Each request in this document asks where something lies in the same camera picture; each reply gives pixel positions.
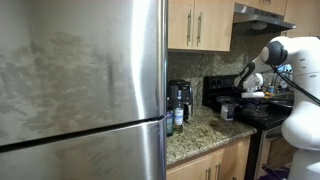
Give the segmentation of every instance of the stainless steel refrigerator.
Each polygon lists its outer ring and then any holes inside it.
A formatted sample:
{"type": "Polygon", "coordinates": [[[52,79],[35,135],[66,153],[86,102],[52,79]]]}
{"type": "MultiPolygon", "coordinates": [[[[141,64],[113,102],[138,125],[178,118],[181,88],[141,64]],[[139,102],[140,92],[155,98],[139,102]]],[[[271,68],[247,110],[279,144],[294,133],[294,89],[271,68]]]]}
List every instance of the stainless steel refrigerator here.
{"type": "Polygon", "coordinates": [[[0,179],[165,179],[165,0],[0,0],[0,179]]]}

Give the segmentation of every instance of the range hood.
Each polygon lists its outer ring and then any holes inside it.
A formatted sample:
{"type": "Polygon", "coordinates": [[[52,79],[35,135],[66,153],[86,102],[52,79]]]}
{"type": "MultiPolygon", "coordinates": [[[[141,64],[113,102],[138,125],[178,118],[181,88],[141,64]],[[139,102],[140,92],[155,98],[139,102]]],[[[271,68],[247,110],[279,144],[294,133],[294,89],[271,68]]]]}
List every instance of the range hood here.
{"type": "Polygon", "coordinates": [[[260,35],[293,29],[295,24],[283,21],[284,17],[260,9],[235,3],[233,31],[244,35],[260,35]]]}

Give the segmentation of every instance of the coffee maker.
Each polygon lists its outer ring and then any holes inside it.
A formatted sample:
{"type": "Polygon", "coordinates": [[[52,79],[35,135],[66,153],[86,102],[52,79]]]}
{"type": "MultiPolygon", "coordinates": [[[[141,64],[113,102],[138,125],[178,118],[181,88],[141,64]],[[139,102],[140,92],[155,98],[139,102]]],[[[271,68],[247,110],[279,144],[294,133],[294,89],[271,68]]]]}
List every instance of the coffee maker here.
{"type": "Polygon", "coordinates": [[[173,110],[177,102],[178,90],[181,90],[181,102],[184,106],[183,119],[187,120],[193,114],[193,95],[191,83],[182,79],[168,81],[167,110],[173,110]]]}

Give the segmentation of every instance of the granite countertop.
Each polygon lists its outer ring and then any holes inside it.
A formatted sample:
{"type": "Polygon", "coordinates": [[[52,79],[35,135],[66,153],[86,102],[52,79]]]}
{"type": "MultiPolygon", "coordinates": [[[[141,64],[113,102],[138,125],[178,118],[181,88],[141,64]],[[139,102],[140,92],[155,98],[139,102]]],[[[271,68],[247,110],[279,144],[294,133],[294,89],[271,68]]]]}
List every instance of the granite countertop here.
{"type": "Polygon", "coordinates": [[[167,165],[228,144],[257,132],[238,122],[224,121],[205,106],[194,107],[194,115],[184,123],[183,132],[167,137],[167,165]]]}

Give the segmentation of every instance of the backsplash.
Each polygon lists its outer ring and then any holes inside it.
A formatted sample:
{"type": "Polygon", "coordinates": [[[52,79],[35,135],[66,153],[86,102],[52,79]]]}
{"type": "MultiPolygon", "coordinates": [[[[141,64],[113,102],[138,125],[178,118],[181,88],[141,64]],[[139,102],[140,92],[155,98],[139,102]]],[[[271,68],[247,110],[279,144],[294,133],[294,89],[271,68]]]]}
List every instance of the backsplash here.
{"type": "Polygon", "coordinates": [[[239,73],[272,38],[279,34],[243,36],[232,34],[230,52],[170,52],[168,79],[191,82],[194,105],[201,105],[203,77],[239,73]]]}

